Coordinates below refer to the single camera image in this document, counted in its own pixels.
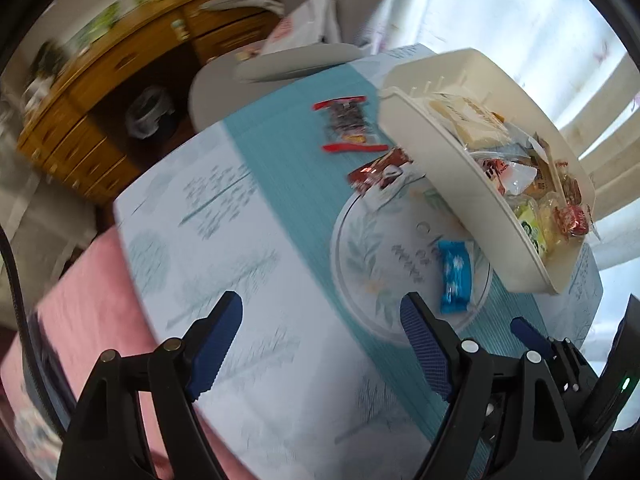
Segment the white plastic storage bin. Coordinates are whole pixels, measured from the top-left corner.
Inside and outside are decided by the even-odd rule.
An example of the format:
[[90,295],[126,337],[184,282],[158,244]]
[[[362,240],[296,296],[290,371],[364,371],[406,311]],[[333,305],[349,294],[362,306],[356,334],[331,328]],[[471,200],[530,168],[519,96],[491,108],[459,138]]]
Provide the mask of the white plastic storage bin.
[[484,176],[463,145],[438,123],[426,104],[435,91],[459,93],[549,144],[554,159],[567,162],[588,207],[596,190],[586,170],[553,122],[497,64],[474,49],[413,58],[386,75],[378,90],[378,124],[431,181],[494,267],[509,292],[560,294],[567,289],[582,250],[572,240],[540,258],[506,199]]

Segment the wooden desk with drawers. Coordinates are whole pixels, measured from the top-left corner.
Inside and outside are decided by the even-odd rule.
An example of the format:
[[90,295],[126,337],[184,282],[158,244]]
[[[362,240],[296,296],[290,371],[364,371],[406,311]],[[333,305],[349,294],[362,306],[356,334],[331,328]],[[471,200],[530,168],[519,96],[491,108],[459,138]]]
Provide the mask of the wooden desk with drawers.
[[[196,73],[236,48],[266,38],[277,17],[259,8],[204,11],[212,0],[145,3],[70,61],[26,122],[18,151],[45,176],[106,204],[186,140],[186,101]],[[128,108],[146,88],[167,91],[177,133],[128,136]]]

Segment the green snack packet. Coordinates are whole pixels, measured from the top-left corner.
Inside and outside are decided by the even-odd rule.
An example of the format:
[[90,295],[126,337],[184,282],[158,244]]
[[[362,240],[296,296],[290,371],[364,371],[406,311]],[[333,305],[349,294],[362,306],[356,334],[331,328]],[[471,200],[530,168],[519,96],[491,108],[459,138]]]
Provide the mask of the green snack packet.
[[521,197],[515,202],[513,212],[537,255],[542,261],[546,260],[555,246],[555,234],[551,221],[542,214],[540,207],[532,198]]

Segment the grey office chair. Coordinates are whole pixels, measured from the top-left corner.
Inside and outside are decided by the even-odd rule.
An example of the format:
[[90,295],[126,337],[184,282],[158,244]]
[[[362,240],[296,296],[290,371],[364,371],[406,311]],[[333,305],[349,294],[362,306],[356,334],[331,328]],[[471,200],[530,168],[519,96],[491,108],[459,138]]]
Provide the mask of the grey office chair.
[[195,131],[299,78],[363,57],[363,50],[353,44],[312,44],[247,61],[239,61],[239,53],[234,50],[207,62],[193,79],[189,115]]

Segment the red wrapped candy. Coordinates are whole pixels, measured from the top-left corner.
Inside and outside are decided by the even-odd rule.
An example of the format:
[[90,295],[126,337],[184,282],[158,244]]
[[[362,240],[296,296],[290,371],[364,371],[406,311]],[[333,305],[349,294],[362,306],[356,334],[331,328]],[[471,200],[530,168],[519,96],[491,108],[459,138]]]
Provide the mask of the red wrapped candy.
[[555,207],[553,217],[560,233],[565,237],[584,237],[589,233],[589,222],[585,209],[568,204]]

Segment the white teal patterned tablecloth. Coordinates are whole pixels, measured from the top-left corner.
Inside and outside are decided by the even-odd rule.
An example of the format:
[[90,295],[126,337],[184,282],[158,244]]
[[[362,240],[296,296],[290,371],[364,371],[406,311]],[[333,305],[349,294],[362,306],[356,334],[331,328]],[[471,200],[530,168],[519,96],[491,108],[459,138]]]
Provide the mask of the white teal patterned tablecloth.
[[[196,406],[262,479],[409,479],[445,405],[399,322],[407,292],[439,306],[440,240],[471,233],[424,177],[375,212],[348,184],[366,153],[330,154],[314,103],[366,96],[395,66],[435,53],[405,47],[299,79],[216,122],[117,197],[125,257],[152,333],[183,335],[224,292],[243,319]],[[480,246],[475,298],[451,318],[486,350],[519,356],[512,318],[583,341],[602,285],[582,245],[560,294],[509,292]]]

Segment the blue snowflake snack packet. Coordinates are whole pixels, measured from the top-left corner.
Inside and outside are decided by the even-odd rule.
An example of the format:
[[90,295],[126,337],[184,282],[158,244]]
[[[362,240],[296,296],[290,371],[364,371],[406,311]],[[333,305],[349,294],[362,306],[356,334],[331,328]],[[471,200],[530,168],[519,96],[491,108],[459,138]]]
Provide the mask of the blue snowflake snack packet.
[[437,247],[442,263],[440,312],[465,312],[473,297],[473,244],[462,240],[440,240]]

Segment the pink bed blanket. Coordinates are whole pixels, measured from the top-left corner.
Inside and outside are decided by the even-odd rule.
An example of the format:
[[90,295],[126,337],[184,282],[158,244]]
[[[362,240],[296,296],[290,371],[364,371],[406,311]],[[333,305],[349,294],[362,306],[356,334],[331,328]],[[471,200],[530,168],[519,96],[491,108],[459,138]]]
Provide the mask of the pink bed blanket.
[[[98,236],[37,304],[41,333],[58,355],[77,398],[100,354],[121,356],[157,347],[142,314],[120,238],[115,228]],[[43,479],[55,477],[61,440],[29,399],[20,340],[15,338],[1,364],[9,427],[17,445]]]

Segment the white plastic shopping bag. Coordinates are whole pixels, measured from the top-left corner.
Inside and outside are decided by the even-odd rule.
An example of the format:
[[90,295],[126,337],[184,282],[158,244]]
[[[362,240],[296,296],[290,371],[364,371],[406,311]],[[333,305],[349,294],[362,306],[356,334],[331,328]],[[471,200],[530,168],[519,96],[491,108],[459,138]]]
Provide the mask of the white plastic shopping bag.
[[306,0],[282,18],[262,45],[260,54],[267,55],[322,42],[342,42],[335,0]]

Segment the red-edged dark jerky packet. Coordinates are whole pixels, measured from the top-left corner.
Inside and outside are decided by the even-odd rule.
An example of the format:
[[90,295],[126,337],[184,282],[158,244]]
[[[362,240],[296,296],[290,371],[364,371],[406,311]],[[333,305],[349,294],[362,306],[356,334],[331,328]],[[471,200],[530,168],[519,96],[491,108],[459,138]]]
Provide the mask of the red-edged dark jerky packet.
[[324,120],[326,142],[322,150],[330,153],[379,153],[388,150],[388,144],[376,133],[364,109],[366,96],[341,96],[314,103],[311,109]]

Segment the beige long snack bar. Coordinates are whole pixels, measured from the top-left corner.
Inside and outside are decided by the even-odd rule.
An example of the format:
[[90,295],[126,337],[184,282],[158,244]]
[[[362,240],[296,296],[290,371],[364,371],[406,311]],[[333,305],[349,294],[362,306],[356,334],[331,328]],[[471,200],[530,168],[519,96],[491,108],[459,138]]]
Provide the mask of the beige long snack bar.
[[503,123],[466,96],[434,93],[427,99],[427,105],[439,123],[469,151],[501,148],[512,143]]

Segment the black trash bin bag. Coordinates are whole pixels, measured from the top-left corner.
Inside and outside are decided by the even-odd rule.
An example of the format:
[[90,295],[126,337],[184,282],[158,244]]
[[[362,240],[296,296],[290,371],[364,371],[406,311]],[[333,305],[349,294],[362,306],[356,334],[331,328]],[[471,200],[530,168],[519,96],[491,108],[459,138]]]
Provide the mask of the black trash bin bag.
[[146,88],[130,105],[126,128],[130,136],[146,139],[160,130],[160,123],[174,114],[166,91],[160,87]]

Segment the brown white snack packet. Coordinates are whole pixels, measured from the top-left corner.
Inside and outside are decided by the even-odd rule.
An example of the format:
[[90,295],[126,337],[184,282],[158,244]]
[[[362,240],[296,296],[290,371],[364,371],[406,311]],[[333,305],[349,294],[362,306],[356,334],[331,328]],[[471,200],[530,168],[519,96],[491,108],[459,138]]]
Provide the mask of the brown white snack packet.
[[352,170],[350,186],[369,212],[375,212],[398,197],[404,187],[424,177],[424,172],[402,148],[393,148],[373,162]]

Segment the red white snack bag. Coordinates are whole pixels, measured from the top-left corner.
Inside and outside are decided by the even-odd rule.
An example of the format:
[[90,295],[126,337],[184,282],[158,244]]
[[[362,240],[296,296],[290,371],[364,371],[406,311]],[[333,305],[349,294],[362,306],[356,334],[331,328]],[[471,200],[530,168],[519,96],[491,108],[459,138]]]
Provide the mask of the red white snack bag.
[[480,158],[476,162],[502,196],[523,194],[534,183],[538,174],[535,167],[502,158]]

